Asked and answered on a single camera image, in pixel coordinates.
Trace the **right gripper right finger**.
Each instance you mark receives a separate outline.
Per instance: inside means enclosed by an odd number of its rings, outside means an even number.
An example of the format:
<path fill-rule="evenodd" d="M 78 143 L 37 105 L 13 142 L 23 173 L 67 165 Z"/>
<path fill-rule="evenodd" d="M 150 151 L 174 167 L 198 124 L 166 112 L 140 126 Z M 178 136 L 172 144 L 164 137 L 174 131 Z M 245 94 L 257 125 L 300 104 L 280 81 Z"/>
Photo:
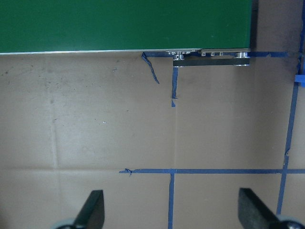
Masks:
<path fill-rule="evenodd" d="M 239 189 L 238 219 L 244 229 L 275 229 L 280 225 L 278 217 L 250 188 Z"/>

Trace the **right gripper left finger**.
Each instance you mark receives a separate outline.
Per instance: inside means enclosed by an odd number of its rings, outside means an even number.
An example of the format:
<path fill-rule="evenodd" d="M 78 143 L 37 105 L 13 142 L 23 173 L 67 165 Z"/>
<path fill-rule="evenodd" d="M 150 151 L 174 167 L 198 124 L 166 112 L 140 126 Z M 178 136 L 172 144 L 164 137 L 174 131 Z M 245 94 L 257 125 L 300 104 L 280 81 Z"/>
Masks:
<path fill-rule="evenodd" d="M 93 190 L 73 222 L 74 229 L 102 229 L 105 221 L 103 190 Z"/>

